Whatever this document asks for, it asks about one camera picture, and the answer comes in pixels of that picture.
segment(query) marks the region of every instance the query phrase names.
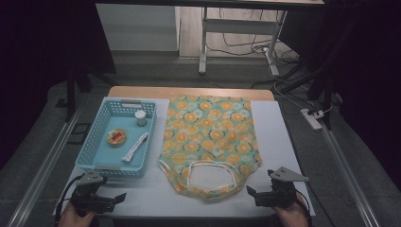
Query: small jar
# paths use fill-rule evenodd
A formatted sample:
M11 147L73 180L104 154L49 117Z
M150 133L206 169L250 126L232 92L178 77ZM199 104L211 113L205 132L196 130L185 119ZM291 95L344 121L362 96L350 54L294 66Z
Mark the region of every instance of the small jar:
M137 111L135 112L135 117L136 117L136 124L138 126L143 127L147 125L147 113L144 111Z

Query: floral cloth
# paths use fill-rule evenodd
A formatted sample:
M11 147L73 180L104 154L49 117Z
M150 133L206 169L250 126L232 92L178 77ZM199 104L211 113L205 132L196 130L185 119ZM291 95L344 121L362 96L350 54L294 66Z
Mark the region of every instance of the floral cloth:
M170 99L159 164L183 195L212 199L241 190L262 163L251 102L237 97L178 96ZM233 183L216 188L190 184L195 166L218 166Z

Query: basket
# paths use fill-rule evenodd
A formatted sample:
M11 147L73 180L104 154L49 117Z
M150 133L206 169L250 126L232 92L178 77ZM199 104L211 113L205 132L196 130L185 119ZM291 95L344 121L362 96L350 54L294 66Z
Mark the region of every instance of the basket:
M135 112L146 112L147 124L138 126ZM95 122L76 160L76 166L96 171L110 180L128 181L142 178L145 174L149 148L156 121L156 103L153 101L105 97L96 115ZM107 142L107 135L113 129L123 129L126 142L114 147ZM130 162L124 157L139 137L148 132L148 138L135 151Z

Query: metal frame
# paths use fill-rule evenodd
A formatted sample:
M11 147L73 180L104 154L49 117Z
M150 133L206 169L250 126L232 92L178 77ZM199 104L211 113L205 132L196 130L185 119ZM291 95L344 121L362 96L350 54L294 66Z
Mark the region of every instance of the metal frame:
M249 1L249 0L95 0L95 3L147 5L147 6L180 6L180 7L208 7L231 9L271 9L271 10L303 10L326 11L330 9L352 8L354 5L342 2L328 4L300 3L291 1Z
M333 154L333 159L336 161L337 166L339 167L342 178L347 184L351 195L355 199L357 209L359 210L360 216L365 222L365 225L369 227L380 226L377 218L375 217L374 210L372 209L370 203L368 202L365 193L360 188L357 182L357 178L354 175L354 172L348 165L348 162L342 153L341 147L337 142L334 133L331 130L329 130L324 124L323 124L323 136L327 145L330 147L331 153Z
M278 36L286 17L286 13L286 11L279 11L278 19L275 22L207 19L207 8L204 8L202 17L199 74L206 74L206 34L207 32L218 32L234 34L271 35L271 44L269 48L264 48L264 51L269 63L271 74L273 76L279 76L279 72L274 62L272 53L277 43Z
M82 94L82 99L78 101L77 110L72 115L71 120L69 122L66 122L62 127L59 137L57 138L51 150L47 153L39 170L36 172L35 177L32 179L32 182L26 190L26 193L21 198L20 203L12 214L12 217L7 225L8 227L25 225L26 220L33 209L33 206L35 205L37 199L39 198L39 195L44 189L44 185L47 182L47 179L50 176L54 165L56 164L62 150L64 149L65 143L67 142L75 123L78 121L81 113L81 107L86 104L87 96L88 95L86 94Z

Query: cable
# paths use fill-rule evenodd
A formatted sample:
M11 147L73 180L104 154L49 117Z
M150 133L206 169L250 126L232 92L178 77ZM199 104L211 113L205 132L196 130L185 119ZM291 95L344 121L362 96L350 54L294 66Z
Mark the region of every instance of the cable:
M281 93L277 90L277 88L276 88L276 85L275 85L276 83L277 83L277 82L274 83L273 87L274 87L274 90L275 90L280 96L283 96L283 97L286 98L288 101L290 101L290 102L292 102L293 104L297 105L297 106L300 107L301 109L304 109L303 106L299 105L298 103L292 101L292 100L289 99L288 97L286 97L286 96L284 96L283 94L281 94Z
M216 87L218 87L218 88L225 88L225 87L220 86L220 85L218 85L218 84L216 84L216 83L214 83L214 82L209 82L209 84L211 84L211 85L213 85L213 86L216 86Z
M291 51L293 51L293 50L290 49L290 50L287 50L287 51L283 52L283 53L281 54L280 58L277 56L277 52L276 52L275 50L273 51L273 54L274 54L275 59L277 60L277 62L279 62L279 63L282 64L282 65L288 65L288 64L293 64L293 63L299 63L299 59L285 59L285 58L283 58L283 55L284 55L284 54L286 54L286 53L288 53L288 52L291 52Z
M253 54L253 53L257 53L256 50L262 48L262 47L258 47L257 49L255 49L255 50L253 50L252 52L249 52L249 53L236 54L236 53L232 53L232 52L225 51L225 50L212 49L212 48L210 48L207 44L206 44L206 47L207 47L210 51L217 51L217 52L222 52L222 53L231 54L231 55L236 55L236 56L244 56L244 55L250 55L250 54Z
M289 72L287 72L285 75L283 75L280 79L279 78L275 78L272 74L271 74L271 71L269 71L269 74L270 74L270 76L273 78L273 79L267 79L267 80L264 80L264 81L258 81L258 82L255 82L255 83L253 83L252 85L251 85L251 89L254 87L254 85L256 85L256 84L265 84L265 83L269 83L269 82L274 82L274 81L276 81L276 80L282 80L283 82L288 82L288 80L286 80L287 78L289 78L290 76L292 76L295 72L297 72L300 68L301 68L301 64L299 63L299 64L297 64L296 66L294 66L293 68L291 68L291 70L289 70Z
M56 215L54 217L54 226L57 227L59 225L59 221L61 218L61 209L62 209L62 204L65 201L65 195L67 194L68 190L70 189L71 185L81 179L83 177L83 174L80 176L75 177L73 180L71 180L71 182L68 183L68 185L65 187L64 191L62 192L61 198L59 203L57 204L57 208L56 208Z
M306 196L305 196L302 192L300 192L300 191L298 191L298 190L297 190L297 192L298 192L299 194L301 194L302 197L304 197L304 199L305 199L305 201L306 201L306 205L307 205L307 210L310 211L309 201L307 200Z
M313 103L310 103L310 102L308 102L308 101L305 101L303 98L298 97L298 96L295 96L295 95L293 95L292 93L289 93L289 94L290 94L291 96L294 96L294 97L300 99L300 100L303 101L305 104L307 104L307 105L311 106L313 109L315 109L315 106L313 105Z
M325 114L325 113L327 113L327 112L329 112L329 111L331 111L331 109L333 109L333 103L330 103L331 105L330 105L330 108L327 110L327 111L324 111L323 113Z
M293 68L291 68L285 75L283 75L280 80L282 82L288 82L288 83L292 83L293 80L305 75L305 73L303 73L302 75L298 76L295 79L289 79L292 75L294 75L298 70L300 70L302 68L302 64L300 62L298 62L297 65L295 65Z
M327 217L328 221L330 222L331 226L336 227L336 225L334 224L333 219L330 218L330 216L328 215L326 209L324 208L321 200L318 198L318 195L316 194L315 190L313 189L313 187L310 185L310 183L307 183L309 190L312 192L313 196L315 197L315 200L318 202L318 204L320 205L320 207L322 208L322 211L324 212L325 216Z
M307 204L307 208L304 205L303 202L301 202L300 200L298 200L298 198L296 199L295 203L297 203L301 209L304 210L305 215L306 215L306 221L307 221L307 226L312 227L312 217L310 216L310 210L309 210L309 202L307 201L306 197L304 196L304 194L302 194L300 191L297 190L298 193L300 193L306 200L306 204Z
M244 12L243 14L244 14L244 15L245 15L245 14L251 14L251 17L249 17L249 18L247 19L247 20L250 20L250 19L252 19L252 15L253 15L254 9L251 9L251 12L247 12L247 10L248 10L248 9L246 9L245 12ZM219 9L218 9L218 15L219 15L220 19L222 19L222 18L224 17L224 10L223 10L222 8L219 8ZM262 10L262 12L260 13L259 20L262 20L262 15L263 15L263 10ZM227 41L226 41L226 38L225 38L225 33L221 33L221 34L222 34L222 36L223 36L223 41L224 41L224 43L225 43L226 45L228 45L228 46L241 46L241 45L248 45L248 44L250 44L250 45L251 45L251 50L252 50L253 52L251 52L251 53L249 53L249 54L252 54L252 53L256 52L256 51L253 50L253 45L254 45L254 44L267 43L267 42L270 42L270 41L271 41L271 40L266 40L266 41L258 41L258 42L256 42L255 39L256 39L256 36L257 36L257 35L255 35L255 36L253 37L253 41L252 41L252 42L244 43L244 44L228 44ZM227 51L225 51L224 53L233 54L233 55L238 55L238 54L234 54L234 53L227 52Z

